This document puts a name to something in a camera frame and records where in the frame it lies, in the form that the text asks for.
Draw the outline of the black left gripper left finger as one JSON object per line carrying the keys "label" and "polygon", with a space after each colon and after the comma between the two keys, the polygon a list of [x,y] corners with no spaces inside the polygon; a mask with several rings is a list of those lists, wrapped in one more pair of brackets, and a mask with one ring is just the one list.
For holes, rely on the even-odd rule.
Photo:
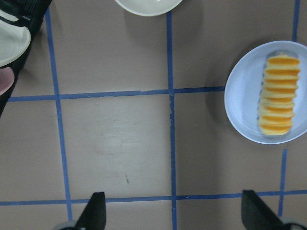
{"label": "black left gripper left finger", "polygon": [[106,198],[104,192],[92,194],[89,202],[77,220],[77,230],[104,230],[106,227]]}

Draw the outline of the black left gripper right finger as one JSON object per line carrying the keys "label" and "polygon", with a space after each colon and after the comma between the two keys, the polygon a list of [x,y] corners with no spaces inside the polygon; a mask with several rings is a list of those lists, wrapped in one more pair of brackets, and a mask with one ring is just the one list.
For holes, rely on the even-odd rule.
{"label": "black left gripper right finger", "polygon": [[241,220],[246,230],[296,230],[297,224],[284,223],[253,190],[243,190]]}

